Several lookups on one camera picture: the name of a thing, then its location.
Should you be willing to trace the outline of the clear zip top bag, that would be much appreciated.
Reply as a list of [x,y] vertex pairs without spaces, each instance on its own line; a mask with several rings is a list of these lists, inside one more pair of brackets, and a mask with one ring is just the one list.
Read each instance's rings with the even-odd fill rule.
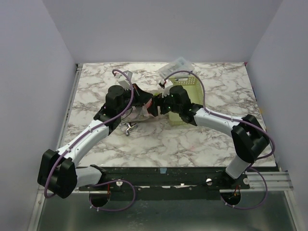
[[147,120],[153,117],[147,112],[147,108],[150,106],[151,101],[152,100],[150,100],[146,105],[142,107],[135,107],[135,106],[130,107],[125,113],[121,115],[120,118],[126,121],[143,121],[143,120]]

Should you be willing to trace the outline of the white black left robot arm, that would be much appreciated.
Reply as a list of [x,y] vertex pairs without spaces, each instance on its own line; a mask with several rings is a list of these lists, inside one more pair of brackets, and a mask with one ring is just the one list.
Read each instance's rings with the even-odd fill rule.
[[57,151],[48,149],[42,156],[38,184],[61,198],[67,198],[75,188],[91,185],[102,190],[107,183],[103,170],[95,165],[78,168],[82,158],[102,139],[110,135],[120,124],[121,116],[130,108],[142,108],[153,94],[133,84],[132,90],[113,85],[105,96],[105,104],[91,123],[71,142]]

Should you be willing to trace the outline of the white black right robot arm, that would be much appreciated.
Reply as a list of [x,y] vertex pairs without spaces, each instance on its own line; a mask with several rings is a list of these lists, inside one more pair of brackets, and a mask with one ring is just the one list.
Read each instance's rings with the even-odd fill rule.
[[239,183],[241,174],[257,160],[270,143],[254,116],[232,118],[210,112],[202,105],[192,103],[187,91],[180,85],[153,96],[147,111],[153,116],[173,112],[187,124],[211,128],[230,136],[236,156],[226,167],[226,174],[221,177],[222,185],[228,189]]

